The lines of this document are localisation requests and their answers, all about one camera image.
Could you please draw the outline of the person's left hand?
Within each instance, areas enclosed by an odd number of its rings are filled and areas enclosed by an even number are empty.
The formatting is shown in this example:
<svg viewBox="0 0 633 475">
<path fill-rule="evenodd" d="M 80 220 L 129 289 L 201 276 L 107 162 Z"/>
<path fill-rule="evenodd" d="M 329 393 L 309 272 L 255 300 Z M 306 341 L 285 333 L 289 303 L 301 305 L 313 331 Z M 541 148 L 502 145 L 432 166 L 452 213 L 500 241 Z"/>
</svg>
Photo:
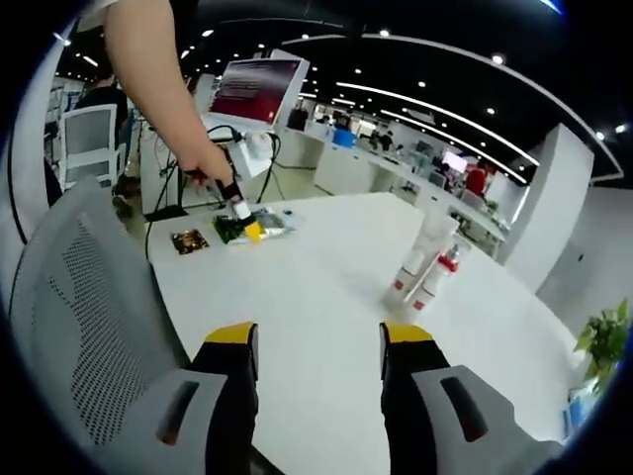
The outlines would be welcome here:
<svg viewBox="0 0 633 475">
<path fill-rule="evenodd" d="M 219 181 L 228 187 L 234 181 L 233 170 L 224 151 L 210 141 L 188 145 L 177 154 L 177 158 L 182 171 L 198 184 Z"/>
</svg>

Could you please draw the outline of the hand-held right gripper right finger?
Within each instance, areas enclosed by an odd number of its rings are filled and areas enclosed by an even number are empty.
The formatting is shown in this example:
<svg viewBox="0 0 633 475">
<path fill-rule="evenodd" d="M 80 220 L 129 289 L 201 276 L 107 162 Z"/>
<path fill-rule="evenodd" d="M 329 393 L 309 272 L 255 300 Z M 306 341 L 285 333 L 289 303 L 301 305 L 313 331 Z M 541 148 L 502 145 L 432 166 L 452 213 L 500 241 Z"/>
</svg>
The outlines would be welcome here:
<svg viewBox="0 0 633 475">
<path fill-rule="evenodd" d="M 538 441 L 513 404 L 452 366 L 424 329 L 382 322 L 381 409 L 393 474 L 536 474 L 563 447 Z"/>
</svg>

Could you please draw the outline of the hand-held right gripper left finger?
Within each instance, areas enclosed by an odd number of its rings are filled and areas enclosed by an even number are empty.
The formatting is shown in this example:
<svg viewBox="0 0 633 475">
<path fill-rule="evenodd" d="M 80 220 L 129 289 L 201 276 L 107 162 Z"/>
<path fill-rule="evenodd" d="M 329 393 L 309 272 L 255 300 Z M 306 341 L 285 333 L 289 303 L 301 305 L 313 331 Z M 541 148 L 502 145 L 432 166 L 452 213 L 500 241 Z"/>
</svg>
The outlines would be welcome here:
<svg viewBox="0 0 633 475">
<path fill-rule="evenodd" d="M 134 403 L 108 445 L 110 474 L 247 474 L 258 413 L 258 326 L 208 334 L 194 359 Z"/>
</svg>

